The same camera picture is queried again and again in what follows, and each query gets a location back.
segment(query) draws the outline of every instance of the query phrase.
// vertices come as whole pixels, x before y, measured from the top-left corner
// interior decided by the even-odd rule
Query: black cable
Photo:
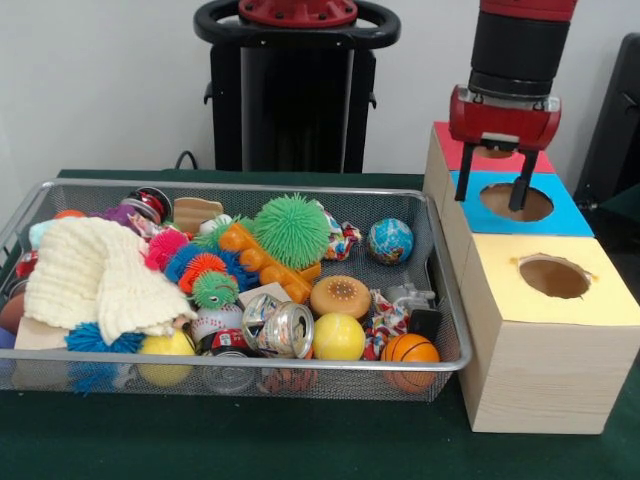
[[[189,159],[191,160],[191,165],[193,166],[194,170],[198,170],[200,168],[198,166],[198,161],[196,160],[196,157],[193,155],[193,153],[191,153],[189,150],[185,150],[180,154],[180,156],[178,157],[178,160],[176,160],[176,166],[174,167],[176,170],[179,170],[180,167],[182,166],[182,161],[184,160],[184,157],[189,157]]]

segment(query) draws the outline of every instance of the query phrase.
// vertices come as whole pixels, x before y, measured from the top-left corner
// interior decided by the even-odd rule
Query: white wall
[[[379,1],[400,15],[403,35],[377,53],[365,170],[421,173],[428,127],[447,118],[453,85],[468,78],[479,2]],[[202,3],[0,2],[0,212],[60,168],[167,168],[185,148],[213,166],[202,104],[209,46],[192,28]],[[554,89],[564,118],[550,148],[569,188],[620,41],[640,30],[638,18],[637,0],[578,4]]]

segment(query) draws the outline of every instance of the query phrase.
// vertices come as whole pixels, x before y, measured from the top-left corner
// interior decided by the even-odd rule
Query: wire mesh basket
[[[30,251],[29,227],[74,209],[102,212],[118,205],[142,185],[131,181],[60,179],[36,187],[0,233],[0,288],[6,301],[14,266]],[[351,275],[369,288],[414,283],[436,293],[434,307],[442,316],[435,338],[440,363],[336,362],[246,358],[234,356],[163,356],[79,353],[66,350],[0,349],[0,389],[91,391],[180,395],[239,395],[432,401],[454,371],[471,356],[464,310],[433,202],[406,190],[276,187],[256,185],[156,182],[171,200],[197,197],[221,202],[225,212],[253,217],[261,206],[283,194],[300,192],[322,203],[339,221],[349,220],[363,233],[378,220],[394,217],[409,225],[415,246],[409,260],[397,266],[374,262],[357,246],[344,262],[323,262],[322,276]],[[174,386],[151,378],[179,376]],[[394,386],[394,375],[428,375],[430,386],[408,393]]]

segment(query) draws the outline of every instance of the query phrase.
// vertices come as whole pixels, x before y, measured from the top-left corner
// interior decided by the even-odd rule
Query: cream knitted cloth
[[[126,332],[170,335],[174,318],[197,315],[177,286],[144,265],[147,250],[116,222],[56,222],[42,238],[25,315],[68,329],[97,321],[108,345]]]

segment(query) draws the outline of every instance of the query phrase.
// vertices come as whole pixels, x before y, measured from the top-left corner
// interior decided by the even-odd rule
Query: green tablecloth
[[[61,176],[420,189],[416,175]],[[431,405],[0,393],[0,478],[640,478],[640,367],[601,436],[474,434],[457,378]]]

